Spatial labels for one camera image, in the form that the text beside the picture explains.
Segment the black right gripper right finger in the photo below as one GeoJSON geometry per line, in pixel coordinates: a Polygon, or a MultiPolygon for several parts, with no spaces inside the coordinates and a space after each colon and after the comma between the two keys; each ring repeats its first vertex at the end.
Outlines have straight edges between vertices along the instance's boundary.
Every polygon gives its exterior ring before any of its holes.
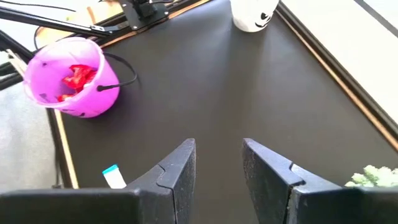
{"type": "Polygon", "coordinates": [[[259,224],[398,224],[398,187],[340,187],[249,138],[243,169],[259,224]]]}

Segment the white blue Hershey's bar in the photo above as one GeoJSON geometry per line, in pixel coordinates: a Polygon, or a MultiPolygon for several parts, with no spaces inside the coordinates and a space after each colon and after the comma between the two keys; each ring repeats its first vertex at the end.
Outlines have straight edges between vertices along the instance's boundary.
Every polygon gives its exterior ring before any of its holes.
{"type": "Polygon", "coordinates": [[[112,189],[123,189],[127,186],[117,164],[105,169],[102,174],[112,189]]]}

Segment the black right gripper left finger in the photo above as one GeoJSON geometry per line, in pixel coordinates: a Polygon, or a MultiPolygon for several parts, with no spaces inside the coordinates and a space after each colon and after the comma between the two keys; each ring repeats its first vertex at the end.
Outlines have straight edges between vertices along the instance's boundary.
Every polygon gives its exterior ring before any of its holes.
{"type": "Polygon", "coordinates": [[[4,192],[0,224],[188,224],[195,177],[195,140],[186,139],[123,189],[4,192]]]}

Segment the black textured table mat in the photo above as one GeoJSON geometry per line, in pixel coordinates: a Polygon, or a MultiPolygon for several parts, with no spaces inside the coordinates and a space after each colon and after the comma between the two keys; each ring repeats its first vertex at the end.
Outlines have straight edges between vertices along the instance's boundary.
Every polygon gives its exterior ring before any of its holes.
{"type": "Polygon", "coordinates": [[[229,0],[214,0],[105,48],[139,81],[102,115],[63,115],[77,182],[131,182],[184,140],[196,142],[191,224],[257,224],[244,179],[251,138],[335,184],[363,167],[398,167],[398,153],[279,17],[245,33],[229,0]]]}

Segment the white plastic bucket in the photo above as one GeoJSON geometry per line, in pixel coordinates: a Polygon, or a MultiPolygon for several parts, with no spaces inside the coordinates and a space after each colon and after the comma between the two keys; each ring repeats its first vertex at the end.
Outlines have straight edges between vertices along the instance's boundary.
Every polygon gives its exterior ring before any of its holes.
{"type": "Polygon", "coordinates": [[[280,0],[229,0],[234,25],[244,32],[259,32],[270,23],[280,0]]]}

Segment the artificial succulent in pot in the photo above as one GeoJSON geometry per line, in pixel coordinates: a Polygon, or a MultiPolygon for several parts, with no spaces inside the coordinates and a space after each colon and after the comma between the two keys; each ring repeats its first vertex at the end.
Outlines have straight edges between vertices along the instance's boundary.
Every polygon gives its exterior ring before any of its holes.
{"type": "Polygon", "coordinates": [[[354,173],[345,187],[398,187],[398,168],[376,168],[368,165],[363,173],[354,173]]]}

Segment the purple plastic bucket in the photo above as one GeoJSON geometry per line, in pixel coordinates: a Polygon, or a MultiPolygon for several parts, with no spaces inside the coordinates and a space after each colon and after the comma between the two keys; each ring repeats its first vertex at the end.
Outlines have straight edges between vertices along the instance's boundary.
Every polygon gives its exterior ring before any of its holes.
{"type": "Polygon", "coordinates": [[[114,105],[122,86],[134,83],[137,72],[125,59],[103,52],[92,40],[69,37],[42,48],[28,63],[23,76],[27,95],[37,104],[81,118],[93,118],[114,105]],[[131,79],[121,82],[107,58],[121,62],[131,70],[131,79]],[[71,65],[88,65],[97,72],[94,79],[77,93],[62,82],[73,72],[71,65]],[[57,96],[75,94],[69,100],[58,102],[57,96]]]}

